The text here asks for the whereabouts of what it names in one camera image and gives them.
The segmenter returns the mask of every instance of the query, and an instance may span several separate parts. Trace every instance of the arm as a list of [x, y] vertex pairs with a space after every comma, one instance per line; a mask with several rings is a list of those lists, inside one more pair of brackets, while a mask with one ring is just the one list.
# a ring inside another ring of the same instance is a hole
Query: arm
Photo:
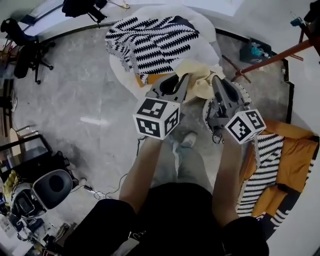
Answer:
[[120, 190], [119, 200], [127, 202], [138, 213], [145, 202], [158, 162], [162, 140], [148, 137]]
[[224, 227], [239, 218], [236, 204], [240, 191], [242, 148], [228, 131], [223, 130], [222, 135], [224, 146], [213, 188], [212, 212], [218, 223]]

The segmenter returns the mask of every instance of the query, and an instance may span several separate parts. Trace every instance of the black chair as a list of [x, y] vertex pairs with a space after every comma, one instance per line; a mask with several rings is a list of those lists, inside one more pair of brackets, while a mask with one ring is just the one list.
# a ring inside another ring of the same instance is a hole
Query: black chair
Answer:
[[39, 65], [42, 64], [50, 70], [54, 69], [54, 66], [43, 61], [43, 57], [49, 48], [54, 47], [56, 44], [54, 42], [48, 44], [40, 43], [37, 36], [25, 34], [17, 21], [12, 18], [4, 20], [0, 30], [1, 32], [6, 32], [8, 38], [18, 46], [23, 46], [17, 56], [14, 75], [17, 78], [24, 78], [28, 73], [28, 69], [31, 68], [35, 71], [34, 80], [39, 85], [41, 83], [41, 81], [38, 80]]

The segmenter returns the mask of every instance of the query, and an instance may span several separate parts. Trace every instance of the black shirt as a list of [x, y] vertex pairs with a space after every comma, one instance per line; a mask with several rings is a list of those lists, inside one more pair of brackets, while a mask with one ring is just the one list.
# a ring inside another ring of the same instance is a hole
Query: black shirt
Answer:
[[212, 195], [199, 185], [168, 183], [150, 189], [135, 214], [126, 202], [100, 200], [65, 242], [65, 255], [269, 255], [259, 222], [236, 219], [219, 227]]

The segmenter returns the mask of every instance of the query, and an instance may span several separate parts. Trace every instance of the gray floor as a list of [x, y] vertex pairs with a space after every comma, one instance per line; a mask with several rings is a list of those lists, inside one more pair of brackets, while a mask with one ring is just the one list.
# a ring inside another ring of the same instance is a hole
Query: gray floor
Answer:
[[[110, 69], [105, 50], [106, 28], [91, 29], [57, 39], [47, 60], [54, 70], [44, 68], [42, 83], [34, 83], [29, 71], [15, 83], [18, 106], [14, 125], [18, 128], [35, 124], [52, 148], [60, 150], [76, 166], [74, 174], [86, 177], [97, 191], [113, 192], [135, 158], [137, 132], [132, 109], [137, 100], [122, 86]], [[240, 67], [241, 42], [217, 35], [222, 54]], [[283, 82], [282, 64], [275, 63], [262, 71], [248, 74], [252, 84], [239, 79], [253, 103], [264, 117], [284, 121], [287, 114], [289, 88]], [[234, 69], [222, 60], [227, 77]], [[222, 145], [212, 143], [211, 134], [201, 118], [204, 101], [193, 100], [184, 108], [185, 117], [174, 135], [178, 140], [189, 130], [198, 133], [195, 148], [204, 159], [211, 183], [215, 181]], [[79, 223], [97, 200], [83, 189], [70, 194], [53, 209], [50, 221]]]

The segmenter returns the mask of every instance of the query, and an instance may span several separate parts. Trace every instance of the trash bin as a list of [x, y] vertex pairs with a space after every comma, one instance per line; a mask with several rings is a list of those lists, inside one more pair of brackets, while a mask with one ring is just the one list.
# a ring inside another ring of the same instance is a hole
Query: trash bin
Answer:
[[248, 43], [240, 49], [240, 61], [257, 64], [271, 58], [272, 50], [269, 44], [250, 38]]

